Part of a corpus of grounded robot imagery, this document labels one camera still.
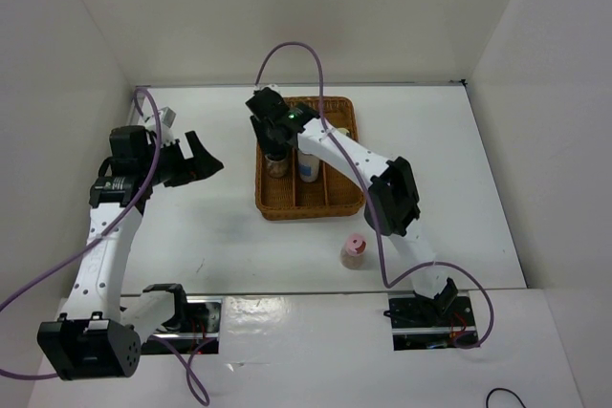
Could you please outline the black-lid spice bottle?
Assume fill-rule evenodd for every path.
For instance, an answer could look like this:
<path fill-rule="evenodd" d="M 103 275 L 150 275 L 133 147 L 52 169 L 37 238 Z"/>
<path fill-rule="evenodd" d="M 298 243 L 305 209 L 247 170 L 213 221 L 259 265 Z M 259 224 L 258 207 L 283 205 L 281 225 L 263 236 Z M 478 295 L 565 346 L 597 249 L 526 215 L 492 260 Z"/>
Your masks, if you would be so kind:
<path fill-rule="evenodd" d="M 280 179 L 288 174 L 290 161 L 287 153 L 282 155 L 265 155 L 264 159 L 266 171 L 271 178 Z"/>

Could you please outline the silver-lid blue-label bottle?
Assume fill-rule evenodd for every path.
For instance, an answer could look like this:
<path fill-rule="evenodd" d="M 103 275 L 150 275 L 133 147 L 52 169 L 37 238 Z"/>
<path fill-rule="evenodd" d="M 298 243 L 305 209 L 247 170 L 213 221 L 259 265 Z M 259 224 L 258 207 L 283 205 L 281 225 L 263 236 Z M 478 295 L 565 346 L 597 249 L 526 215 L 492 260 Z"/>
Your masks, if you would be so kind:
<path fill-rule="evenodd" d="M 320 159 L 312 154 L 297 151 L 297 165 L 300 179 L 305 183 L 317 180 L 320 168 Z"/>

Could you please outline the pink-lid spice bottle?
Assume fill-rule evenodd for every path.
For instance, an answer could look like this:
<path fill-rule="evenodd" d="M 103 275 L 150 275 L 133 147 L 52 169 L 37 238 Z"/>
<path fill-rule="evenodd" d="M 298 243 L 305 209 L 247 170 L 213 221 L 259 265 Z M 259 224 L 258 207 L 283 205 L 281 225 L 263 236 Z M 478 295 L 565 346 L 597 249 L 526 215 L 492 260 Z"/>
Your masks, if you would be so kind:
<path fill-rule="evenodd" d="M 364 263 L 366 246 L 367 243 L 362 235 L 351 234 L 341 248 L 341 264 L 348 269 L 360 269 Z"/>

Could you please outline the yellow-lid spice bottle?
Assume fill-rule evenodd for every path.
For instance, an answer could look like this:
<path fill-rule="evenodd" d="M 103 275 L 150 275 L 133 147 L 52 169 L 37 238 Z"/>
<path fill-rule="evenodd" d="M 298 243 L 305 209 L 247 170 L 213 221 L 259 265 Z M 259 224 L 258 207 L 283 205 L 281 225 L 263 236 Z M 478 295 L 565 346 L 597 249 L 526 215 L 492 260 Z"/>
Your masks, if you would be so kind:
<path fill-rule="evenodd" d="M 351 132 L 350 132 L 350 130 L 349 130 L 349 129 L 347 129 L 347 128 L 343 128 L 343 127 L 341 127 L 341 128 L 337 128 L 337 129 L 336 129 L 336 132 L 337 132 L 338 134 L 340 134 L 340 135 L 343 135 L 343 136 L 345 136 L 345 137 L 349 138 L 349 139 L 351 139 L 351 138 L 352 138 L 352 136 L 351 136 Z"/>

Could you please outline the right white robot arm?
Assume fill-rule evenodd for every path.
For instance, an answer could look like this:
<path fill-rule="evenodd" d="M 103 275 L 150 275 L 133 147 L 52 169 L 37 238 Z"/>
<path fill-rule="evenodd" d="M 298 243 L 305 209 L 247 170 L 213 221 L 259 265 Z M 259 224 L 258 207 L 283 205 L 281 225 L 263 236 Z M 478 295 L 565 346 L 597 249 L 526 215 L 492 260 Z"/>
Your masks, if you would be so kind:
<path fill-rule="evenodd" d="M 339 132 L 324 116 L 323 103 L 289 106 L 271 87 L 254 91 L 246 106 L 259 144 L 291 147 L 336 169 L 359 187 L 366 200 L 364 219 L 374 229 L 381 277 L 388 289 L 408 278 L 421 296 L 419 314 L 430 325 L 452 313 L 454 282 L 434 270 L 442 264 L 420 224 L 420 196 L 411 164 L 381 156 Z"/>

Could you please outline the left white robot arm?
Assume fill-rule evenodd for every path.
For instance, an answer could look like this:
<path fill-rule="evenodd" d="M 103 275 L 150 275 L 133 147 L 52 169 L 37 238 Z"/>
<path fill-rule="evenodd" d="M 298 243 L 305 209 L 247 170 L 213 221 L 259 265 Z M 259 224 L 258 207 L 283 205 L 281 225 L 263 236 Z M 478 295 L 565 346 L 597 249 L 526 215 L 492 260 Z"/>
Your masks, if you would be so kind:
<path fill-rule="evenodd" d="M 177 283 L 150 285 L 134 306 L 120 305 L 128 256 L 153 187 L 183 186 L 223 168 L 193 131 L 186 133 L 189 158 L 178 140 L 156 140 L 141 125 L 115 128 L 109 136 L 111 154 L 90 188 L 90 249 L 58 318 L 41 323 L 37 333 L 62 380 L 130 377 L 150 335 L 189 322 L 186 293 Z"/>

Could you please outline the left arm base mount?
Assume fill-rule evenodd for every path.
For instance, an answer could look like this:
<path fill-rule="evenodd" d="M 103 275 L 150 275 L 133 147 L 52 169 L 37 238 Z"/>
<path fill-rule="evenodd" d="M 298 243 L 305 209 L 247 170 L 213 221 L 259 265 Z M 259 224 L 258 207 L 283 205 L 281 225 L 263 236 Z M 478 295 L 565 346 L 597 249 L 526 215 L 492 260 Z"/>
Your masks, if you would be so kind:
<path fill-rule="evenodd" d="M 183 356 L 218 354 L 222 322 L 221 296 L 189 295 L 186 298 L 185 320 L 181 325 L 160 325 L 154 335 L 167 341 Z"/>

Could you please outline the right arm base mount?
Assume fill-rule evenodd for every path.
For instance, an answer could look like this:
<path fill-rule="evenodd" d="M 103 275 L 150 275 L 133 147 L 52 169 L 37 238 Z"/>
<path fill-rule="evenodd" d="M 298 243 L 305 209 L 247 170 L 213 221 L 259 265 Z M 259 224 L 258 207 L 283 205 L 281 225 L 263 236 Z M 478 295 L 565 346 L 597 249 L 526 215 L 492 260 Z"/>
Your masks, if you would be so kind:
<path fill-rule="evenodd" d="M 382 315 L 389 321 L 396 352 L 452 349 L 479 340 L 470 298 L 450 278 L 433 299 L 391 295 Z"/>

